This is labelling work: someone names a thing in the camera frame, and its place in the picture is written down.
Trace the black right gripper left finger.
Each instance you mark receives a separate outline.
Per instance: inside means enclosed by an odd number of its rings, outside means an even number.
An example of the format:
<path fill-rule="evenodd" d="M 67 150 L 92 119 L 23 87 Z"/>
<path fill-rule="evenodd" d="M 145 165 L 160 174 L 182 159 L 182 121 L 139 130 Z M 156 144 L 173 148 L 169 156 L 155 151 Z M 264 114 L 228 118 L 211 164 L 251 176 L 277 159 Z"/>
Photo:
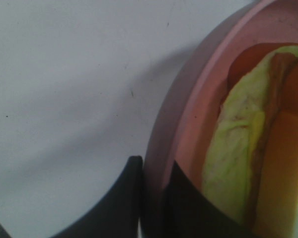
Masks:
<path fill-rule="evenodd" d="M 55 238 L 137 238 L 141 213 L 143 159 L 131 156 L 121 174 L 84 216 Z"/>

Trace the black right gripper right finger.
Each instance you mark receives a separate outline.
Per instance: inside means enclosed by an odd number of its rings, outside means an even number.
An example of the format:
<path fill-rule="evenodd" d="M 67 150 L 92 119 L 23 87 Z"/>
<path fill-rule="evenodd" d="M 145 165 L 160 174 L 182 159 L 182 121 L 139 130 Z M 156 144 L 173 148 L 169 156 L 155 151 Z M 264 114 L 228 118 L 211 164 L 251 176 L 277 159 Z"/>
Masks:
<path fill-rule="evenodd" d="M 174 163 L 164 211 L 165 238 L 252 238 L 212 205 Z"/>

